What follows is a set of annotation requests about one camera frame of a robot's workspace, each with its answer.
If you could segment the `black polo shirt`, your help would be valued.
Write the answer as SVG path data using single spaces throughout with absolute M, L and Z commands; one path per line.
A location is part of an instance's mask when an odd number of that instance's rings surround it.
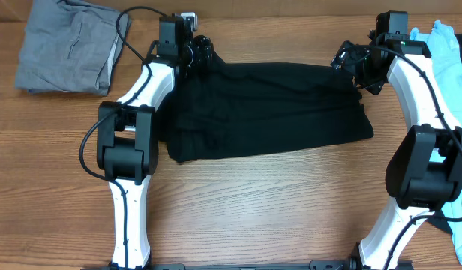
M 350 74 L 296 63 L 224 62 L 190 70 L 157 111 L 178 163 L 276 154 L 370 139 Z

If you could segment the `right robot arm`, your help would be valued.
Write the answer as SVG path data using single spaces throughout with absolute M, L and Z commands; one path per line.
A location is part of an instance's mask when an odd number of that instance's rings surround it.
M 369 45 L 347 40 L 331 62 L 350 72 L 357 88 L 374 95 L 391 85 L 407 134 L 386 168 L 389 198 L 373 229 L 349 258 L 313 261 L 311 269 L 412 269 L 401 252 L 426 220 L 461 193 L 462 127 L 434 79 L 427 44 L 412 41 L 407 30 L 407 12 L 381 13 Z

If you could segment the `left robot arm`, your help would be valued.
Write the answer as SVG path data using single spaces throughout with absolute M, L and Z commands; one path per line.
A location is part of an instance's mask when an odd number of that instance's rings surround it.
M 141 74 L 115 102 L 98 108 L 97 165 L 112 192 L 115 247 L 108 269 L 147 269 L 147 192 L 158 163 L 156 111 L 193 68 L 212 60 L 212 43 L 196 36 L 194 12 L 161 16 L 159 38 L 142 60 Z

